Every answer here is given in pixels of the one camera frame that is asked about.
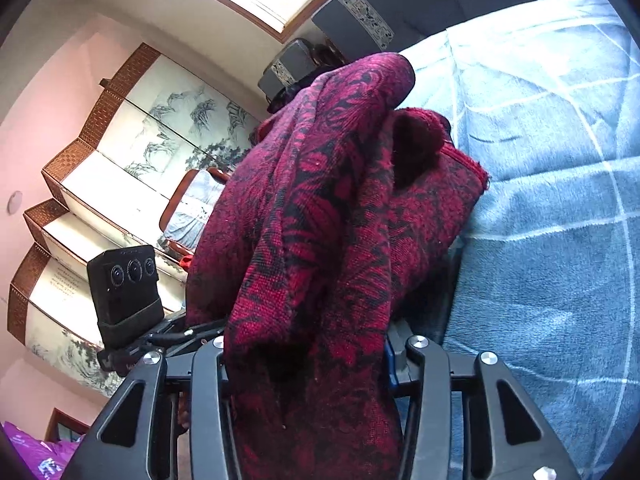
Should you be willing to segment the purple jacket left sleeve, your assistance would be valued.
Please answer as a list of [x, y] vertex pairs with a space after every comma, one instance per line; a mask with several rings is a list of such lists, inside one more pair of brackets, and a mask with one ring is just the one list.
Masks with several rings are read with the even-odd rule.
[[81, 441], [39, 440], [12, 422], [1, 424], [1, 443], [9, 445], [10, 456], [17, 459], [18, 466], [28, 469], [29, 479], [61, 479]]

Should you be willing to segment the painted folding screen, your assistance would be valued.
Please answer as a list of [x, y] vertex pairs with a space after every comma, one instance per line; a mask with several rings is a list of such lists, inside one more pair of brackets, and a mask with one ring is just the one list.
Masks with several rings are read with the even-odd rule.
[[47, 200], [10, 283], [9, 333], [50, 367], [110, 396], [87, 263], [150, 245], [166, 313], [183, 308], [186, 271], [226, 180], [254, 145], [257, 119], [148, 44], [109, 80], [78, 137], [43, 167]]

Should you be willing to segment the black bag near sofa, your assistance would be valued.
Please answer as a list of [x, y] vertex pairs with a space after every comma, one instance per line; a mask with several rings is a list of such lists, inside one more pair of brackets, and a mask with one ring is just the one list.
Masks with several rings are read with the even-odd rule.
[[299, 92], [308, 88], [318, 77], [325, 73], [332, 72], [346, 64], [346, 58], [341, 54], [339, 50], [332, 44], [331, 41], [320, 42], [320, 44], [313, 44], [314, 50], [312, 51], [312, 57], [317, 64], [317, 68], [304, 77], [299, 82], [292, 84], [285, 90], [282, 90], [272, 101], [268, 102], [267, 99], [267, 112], [274, 114], [286, 104], [292, 101]]

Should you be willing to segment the small dark chair cushion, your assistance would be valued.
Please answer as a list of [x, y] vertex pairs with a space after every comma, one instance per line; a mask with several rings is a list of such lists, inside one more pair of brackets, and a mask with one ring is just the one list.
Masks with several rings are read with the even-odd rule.
[[268, 102], [317, 68], [313, 50], [314, 45], [310, 41], [296, 38], [268, 64], [257, 83]]

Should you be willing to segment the dark red knitted sweater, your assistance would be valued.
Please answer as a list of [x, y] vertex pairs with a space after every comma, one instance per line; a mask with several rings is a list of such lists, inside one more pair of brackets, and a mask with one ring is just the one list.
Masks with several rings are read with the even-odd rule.
[[415, 81], [397, 53], [318, 77], [259, 127], [202, 232], [186, 322], [227, 323], [244, 478], [396, 477], [387, 326], [488, 181], [442, 115], [404, 107]]

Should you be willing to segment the blue checked bed sheet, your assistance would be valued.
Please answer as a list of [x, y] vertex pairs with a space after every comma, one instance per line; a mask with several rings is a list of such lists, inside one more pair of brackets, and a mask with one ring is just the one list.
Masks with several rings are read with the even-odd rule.
[[639, 49], [608, 0], [537, 0], [408, 48], [410, 106], [488, 172], [446, 349], [496, 352], [600, 479], [639, 422]]

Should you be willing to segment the red garment on chair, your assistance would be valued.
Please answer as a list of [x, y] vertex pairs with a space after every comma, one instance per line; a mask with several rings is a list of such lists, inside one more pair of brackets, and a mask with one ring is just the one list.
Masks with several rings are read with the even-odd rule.
[[188, 272], [190, 270], [190, 266], [191, 266], [192, 261], [193, 261], [193, 256], [192, 255], [184, 255], [180, 259], [179, 264], [183, 268], [183, 270]]

